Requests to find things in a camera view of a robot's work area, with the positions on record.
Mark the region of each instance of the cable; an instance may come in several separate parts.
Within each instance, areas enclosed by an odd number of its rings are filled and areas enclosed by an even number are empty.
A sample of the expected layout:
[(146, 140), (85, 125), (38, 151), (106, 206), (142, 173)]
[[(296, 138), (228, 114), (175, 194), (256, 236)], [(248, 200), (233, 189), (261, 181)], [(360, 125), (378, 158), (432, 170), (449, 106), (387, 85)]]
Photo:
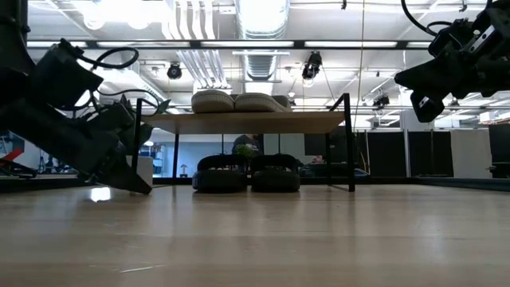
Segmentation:
[(358, 119), (358, 106), (359, 101), (361, 100), (361, 70), (363, 69), (363, 43), (365, 42), (365, 0), (363, 0), (363, 14), (361, 18), (361, 57), (359, 59), (359, 77), (358, 77), (358, 100), (356, 102), (356, 110), (354, 111), (355, 117), (354, 117), (354, 124), (352, 125), (352, 128), (356, 127), (356, 120)]
[[(126, 61), (125, 63), (118, 64), (118, 65), (102, 63), (102, 61), (104, 59), (106, 59), (107, 57), (111, 56), (114, 53), (128, 52), (128, 51), (133, 52), (134, 55), (129, 61)], [(93, 67), (91, 68), (91, 71), (97, 69), (97, 67), (106, 68), (106, 69), (126, 69), (130, 65), (135, 64), (135, 62), (138, 61), (138, 58), (140, 57), (140, 53), (138, 52), (138, 50), (135, 48), (132, 48), (132, 47), (120, 47), (120, 48), (110, 49), (110, 50), (104, 52), (103, 54), (101, 54), (101, 56), (99, 56), (96, 60), (89, 59), (89, 58), (83, 56), (82, 54), (76, 53), (74, 50), (72, 51), (72, 53), (78, 59), (80, 59), (84, 62), (87, 62), (89, 64), (92, 64)]]
[(326, 69), (324, 68), (324, 65), (321, 65), (322, 70), (324, 71), (324, 76), (326, 77), (326, 83), (328, 84), (329, 93), (331, 94), (331, 97), (333, 98), (333, 103), (336, 102), (335, 95), (333, 95), (332, 87), (329, 85), (328, 75), (326, 75)]
[[(135, 62), (138, 61), (138, 58), (140, 56), (138, 50), (135, 48), (120, 47), (120, 48), (110, 49), (110, 50), (102, 53), (97, 59), (93, 60), (93, 59), (83, 56), (83, 54), (77, 53), (75, 49), (69, 49), (69, 47), (67, 47), (67, 46), (64, 46), (64, 47), (66, 47), (67, 50), (72, 55), (74, 55), (76, 58), (91, 64), (92, 65), (92, 67), (90, 68), (91, 72), (93, 72), (98, 67), (106, 68), (106, 69), (126, 69), (127, 67), (135, 64)], [(118, 65), (102, 63), (102, 61), (104, 61), (104, 59), (106, 59), (107, 57), (110, 57), (114, 53), (127, 52), (127, 51), (131, 51), (134, 53), (133, 57), (129, 61), (126, 61), (126, 62), (124, 62), (122, 64), (118, 64)], [(78, 107), (71, 107), (71, 108), (62, 109), (62, 110), (69, 111), (69, 112), (75, 112), (75, 111), (79, 111), (83, 108), (87, 108), (92, 103), (92, 105), (94, 106), (94, 109), (97, 112), (100, 112), (99, 105), (97, 104), (97, 101), (96, 101), (96, 98), (94, 97), (93, 91), (89, 91), (89, 95), (90, 95), (90, 98), (88, 99), (88, 101), (85, 104), (82, 104), (81, 106), (78, 106)]]
[(147, 91), (147, 90), (144, 90), (144, 89), (141, 89), (141, 88), (130, 88), (130, 89), (126, 89), (126, 90), (123, 90), (123, 91), (120, 91), (120, 92), (114, 92), (114, 93), (106, 93), (106, 92), (101, 92), (100, 90), (97, 90), (97, 92), (102, 95), (102, 96), (118, 96), (118, 95), (122, 95), (122, 94), (125, 94), (126, 92), (144, 92), (144, 93), (147, 93), (149, 95), (151, 95), (155, 100), (156, 100), (156, 111), (154, 112), (154, 114), (152, 115), (149, 115), (149, 116), (155, 116), (157, 113), (158, 113), (158, 110), (159, 110), (159, 105), (160, 105), (160, 102), (159, 102), (159, 99), (158, 97), (151, 91)]
[(447, 21), (434, 21), (434, 22), (431, 22), (429, 25), (427, 25), (427, 33), (435, 33), (437, 35), (437, 32), (434, 32), (430, 29), (430, 27), (432, 26), (451, 26), (452, 25), (452, 22), (447, 22)]
[(411, 21), (415, 26), (417, 26), (421, 31), (429, 34), (429, 35), (432, 35), (432, 36), (436, 36), (437, 34), (435, 32), (432, 32), (432, 31), (428, 31), (427, 28), (420, 24), (420, 22), (416, 21), (416, 19), (413, 17), (413, 15), (409, 12), (409, 10), (407, 9), (407, 4), (406, 4), (406, 0), (401, 0), (400, 1), (400, 4), (402, 5), (402, 9), (404, 10), (404, 14), (406, 15), (406, 17), (409, 19), (409, 21)]
[[(425, 27), (424, 25), (420, 24), (420, 22), (418, 22), (414, 17), (413, 15), (410, 13), (410, 11), (407, 9), (407, 4), (406, 4), (406, 0), (401, 0), (400, 1), (400, 4), (402, 5), (402, 9), (404, 10), (404, 14), (407, 16), (407, 18), (409, 19), (409, 21), (411, 21), (415, 26), (417, 26), (420, 30), (422, 30), (423, 32), (431, 35), (431, 36), (434, 36), (436, 37), (437, 36), (437, 33), (432, 31), (431, 29), (429, 29), (431, 26), (435, 26), (435, 25), (452, 25), (452, 23), (450, 22), (446, 22), (446, 21), (436, 21), (436, 22), (432, 22), (430, 23), (427, 27)], [(488, 9), (490, 8), (490, 6), (492, 5), (492, 0), (487, 0), (487, 3), (485, 4), (485, 9)]]

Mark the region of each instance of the wooden table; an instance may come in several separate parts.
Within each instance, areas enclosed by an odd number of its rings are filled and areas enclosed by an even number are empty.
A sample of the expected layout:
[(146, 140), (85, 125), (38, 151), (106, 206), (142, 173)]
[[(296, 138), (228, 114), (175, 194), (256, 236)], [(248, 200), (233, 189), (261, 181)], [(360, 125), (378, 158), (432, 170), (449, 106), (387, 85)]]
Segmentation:
[(324, 134), (344, 121), (343, 112), (244, 112), (156, 115), (143, 122), (181, 135), (198, 134)]

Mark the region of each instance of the wooden floor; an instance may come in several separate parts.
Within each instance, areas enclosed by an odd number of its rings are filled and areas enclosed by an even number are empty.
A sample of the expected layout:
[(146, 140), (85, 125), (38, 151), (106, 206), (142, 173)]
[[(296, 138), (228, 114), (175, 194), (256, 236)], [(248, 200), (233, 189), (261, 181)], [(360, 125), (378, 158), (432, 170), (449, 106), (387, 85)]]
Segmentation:
[(0, 286), (508, 287), (510, 194), (0, 195)]

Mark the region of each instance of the person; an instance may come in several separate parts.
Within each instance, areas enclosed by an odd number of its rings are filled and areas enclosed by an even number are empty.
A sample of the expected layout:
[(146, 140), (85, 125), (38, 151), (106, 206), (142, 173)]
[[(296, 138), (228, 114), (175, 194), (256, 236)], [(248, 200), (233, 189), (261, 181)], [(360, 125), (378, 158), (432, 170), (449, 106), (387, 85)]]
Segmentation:
[(244, 144), (253, 151), (254, 155), (261, 155), (261, 145), (255, 139), (255, 136), (254, 134), (246, 134), (237, 137), (233, 142), (232, 154), (236, 154), (237, 146)]
[(312, 163), (326, 163), (326, 160), (322, 155), (315, 155), (312, 159)]

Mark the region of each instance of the ceiling pipe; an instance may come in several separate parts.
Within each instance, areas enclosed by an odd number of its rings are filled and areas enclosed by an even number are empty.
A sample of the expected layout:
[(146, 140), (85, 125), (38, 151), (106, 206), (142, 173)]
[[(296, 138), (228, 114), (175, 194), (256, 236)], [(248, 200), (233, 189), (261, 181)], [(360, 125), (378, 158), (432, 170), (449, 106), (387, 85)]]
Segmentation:
[[(237, 30), (242, 39), (280, 39), (287, 28), (289, 10), (289, 0), (237, 0)], [(243, 56), (245, 75), (255, 83), (268, 81), (275, 76), (278, 60), (278, 56)]]
[[(192, 39), (190, 30), (188, 29), (188, 1), (187, 0), (179, 0), (179, 7), (181, 10), (181, 21), (179, 23), (179, 30), (181, 31), (182, 36), (185, 40)], [(190, 51), (190, 55), (192, 58), (192, 65), (196, 67), (197, 74), (200, 75), (202, 79), (206, 81), (206, 86), (213, 87), (213, 81), (209, 77), (209, 73), (200, 58), (197, 50)]]
[[(213, 30), (213, 0), (204, 1), (204, 14), (206, 16), (204, 28), (206, 30), (207, 39), (214, 40), (216, 37), (214, 36)], [(218, 78), (222, 87), (228, 88), (229, 84), (226, 82), (225, 71), (223, 69), (220, 53), (217, 50), (211, 50), (210, 53), (212, 55), (211, 60), (217, 69)]]
[[(179, 28), (177, 27), (177, 10), (175, 8), (175, 0), (166, 0), (167, 9), (169, 10), (169, 20), (162, 23), (162, 33), (166, 39), (175, 39), (181, 40), (181, 34), (179, 32)], [(200, 77), (198, 73), (198, 67), (194, 65), (193, 59), (188, 51), (177, 51), (177, 56), (181, 60), (181, 62), (186, 66), (191, 76), (195, 81), (200, 83), (201, 86), (207, 86), (207, 82), (205, 79)]]
[[(192, 24), (193, 34), (194, 34), (195, 38), (197, 38), (198, 40), (203, 40), (204, 36), (202, 34), (202, 25), (200, 22), (200, 1), (199, 0), (191, 0), (191, 5), (193, 8), (193, 24)], [(212, 81), (211, 81), (210, 87), (212, 88), (213, 86), (218, 86), (218, 87), (221, 86), (222, 84), (218, 77), (216, 67), (214, 67), (213, 61), (211, 59), (210, 51), (202, 50), (202, 54), (203, 54), (204, 58), (206, 59), (207, 64), (210, 67), (212, 77), (214, 78), (214, 83), (212, 83)], [(205, 69), (205, 74), (206, 74), (207, 79), (210, 79), (211, 75), (209, 74), (209, 71), (206, 69), (204, 64), (202, 64), (202, 66)]]

